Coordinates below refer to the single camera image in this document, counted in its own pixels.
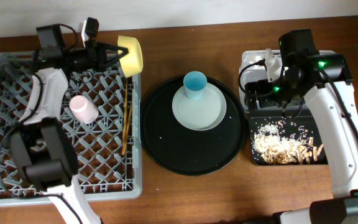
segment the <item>wooden table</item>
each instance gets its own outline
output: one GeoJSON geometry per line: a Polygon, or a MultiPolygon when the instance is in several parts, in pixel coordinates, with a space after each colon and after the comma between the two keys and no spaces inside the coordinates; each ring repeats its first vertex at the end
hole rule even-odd
{"type": "MultiPolygon", "coordinates": [[[[144,71],[142,97],[165,80],[198,70],[238,95],[237,76],[246,50],[278,49],[278,38],[311,28],[316,47],[345,55],[354,77],[358,109],[358,16],[249,22],[100,32],[115,44],[118,35],[138,38],[144,71]]],[[[34,50],[36,37],[0,39],[0,52],[34,50]]],[[[255,166],[250,143],[225,168],[185,177],[158,166],[143,152],[143,192],[135,200],[92,202],[105,223],[216,223],[269,216],[331,198],[328,166],[255,166]]],[[[53,205],[0,208],[0,223],[63,223],[53,205]]]]}

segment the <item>cup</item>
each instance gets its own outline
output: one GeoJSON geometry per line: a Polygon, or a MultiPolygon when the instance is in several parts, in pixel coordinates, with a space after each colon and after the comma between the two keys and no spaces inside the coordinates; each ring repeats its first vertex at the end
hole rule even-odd
{"type": "Polygon", "coordinates": [[[81,123],[89,124],[98,118],[98,108],[85,96],[74,96],[68,106],[74,117],[81,123]]]}
{"type": "Polygon", "coordinates": [[[186,96],[192,100],[198,100],[203,96],[206,86],[206,76],[201,72],[189,72],[183,79],[186,96]]]}

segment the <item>wooden stick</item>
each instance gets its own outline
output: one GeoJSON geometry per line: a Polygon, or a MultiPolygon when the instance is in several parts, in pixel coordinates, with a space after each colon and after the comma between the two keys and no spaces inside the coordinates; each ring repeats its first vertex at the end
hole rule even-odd
{"type": "Polygon", "coordinates": [[[127,105],[128,105],[128,80],[126,80],[126,86],[125,86],[125,103],[124,103],[124,126],[122,127],[122,143],[124,144],[125,140],[125,133],[126,133],[126,127],[127,127],[127,105]]]}
{"type": "Polygon", "coordinates": [[[127,151],[127,142],[128,142],[128,132],[129,132],[129,127],[131,125],[131,118],[132,118],[132,105],[133,103],[131,103],[131,108],[129,109],[129,114],[128,114],[128,123],[127,123],[127,128],[125,129],[125,140],[124,140],[124,145],[122,147],[122,155],[125,156],[125,153],[127,151]]]}

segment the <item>blue cup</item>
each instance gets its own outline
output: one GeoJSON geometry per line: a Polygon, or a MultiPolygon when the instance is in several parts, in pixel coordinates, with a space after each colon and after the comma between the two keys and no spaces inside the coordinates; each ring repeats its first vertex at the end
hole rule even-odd
{"type": "Polygon", "coordinates": [[[189,72],[183,79],[186,95],[189,99],[198,100],[203,96],[206,76],[201,72],[189,72]]]}

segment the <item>yellow cup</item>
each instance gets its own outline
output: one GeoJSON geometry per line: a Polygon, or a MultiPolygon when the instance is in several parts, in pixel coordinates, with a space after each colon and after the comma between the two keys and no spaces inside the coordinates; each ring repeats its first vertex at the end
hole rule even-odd
{"type": "Polygon", "coordinates": [[[131,77],[143,70],[142,49],[135,37],[118,36],[118,46],[128,48],[128,54],[119,60],[125,77],[131,77]]]}

